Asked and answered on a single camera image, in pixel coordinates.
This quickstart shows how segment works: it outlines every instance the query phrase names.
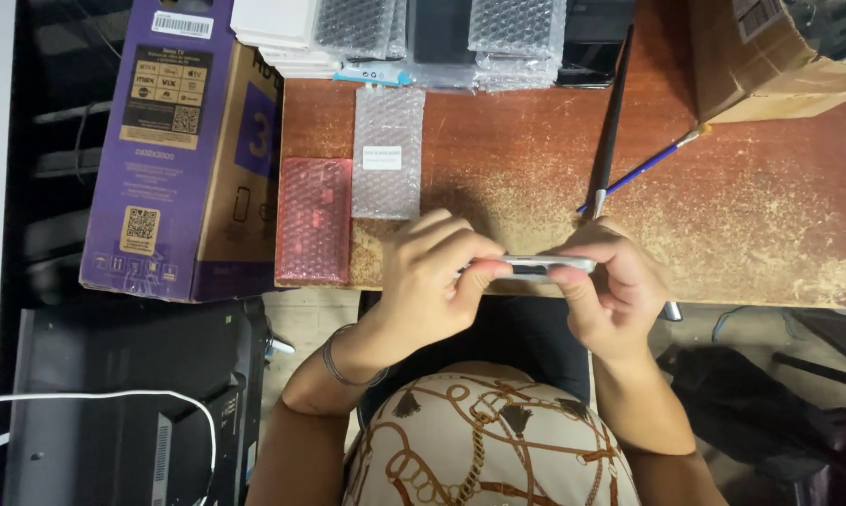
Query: wrist bracelet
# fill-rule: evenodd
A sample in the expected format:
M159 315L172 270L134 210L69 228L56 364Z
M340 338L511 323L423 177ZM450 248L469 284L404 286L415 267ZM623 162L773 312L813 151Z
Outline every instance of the wrist bracelet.
M356 323L348 323L344 327L339 328L335 332L329 336L329 339L326 339L326 342L323 343L323 363L326 364L326 369L329 371L329 374L332 374L332 377L336 378L338 382L344 386L375 386L382 382L385 379L385 376L389 373L389 368L386 367L382 371L376 373L370 381L366 383L352 383L342 376L341 373L338 372L336 369L336 364L332 361L332 339L334 339L338 334L341 334L345 330L356 325Z

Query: cardboard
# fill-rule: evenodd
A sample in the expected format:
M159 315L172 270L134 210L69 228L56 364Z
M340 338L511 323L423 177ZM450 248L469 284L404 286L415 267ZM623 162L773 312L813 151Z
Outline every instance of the cardboard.
M186 25L132 7L82 285L188 303L273 289L282 78L236 41L231 8Z
M690 1L701 121L804 118L846 101L846 63L811 49L779 2ZM752 7L770 21L758 30L745 29Z

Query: worn desk surface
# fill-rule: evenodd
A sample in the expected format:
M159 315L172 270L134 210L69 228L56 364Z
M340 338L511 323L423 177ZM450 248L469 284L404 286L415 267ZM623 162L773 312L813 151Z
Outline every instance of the worn desk surface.
M612 180L696 125L685 4L638 3ZM288 80L282 156L351 158L355 88ZM562 244L586 199L609 94L428 94L422 211L459 213L512 254ZM846 307L846 104L811 119L714 125L610 196L605 214L672 268L676 301ZM381 286L379 240L400 225L352 220L350 287Z

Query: red bubble wrap package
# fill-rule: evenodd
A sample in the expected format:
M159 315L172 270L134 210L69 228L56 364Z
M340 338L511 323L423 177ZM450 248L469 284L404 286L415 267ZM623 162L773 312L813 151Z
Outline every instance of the red bubble wrap package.
M276 281L348 282L351 164L347 159L282 160Z

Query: white smartphone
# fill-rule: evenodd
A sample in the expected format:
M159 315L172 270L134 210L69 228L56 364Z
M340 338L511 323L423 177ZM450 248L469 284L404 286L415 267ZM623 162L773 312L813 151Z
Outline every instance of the white smartphone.
M595 271L597 262L585 257L556 257L549 255L508 255L501 257L502 262L507 262L514 268L512 275L503 276L501 279L520 279L522 281L547 281L548 268L551 266L570 266L580 268L591 274Z

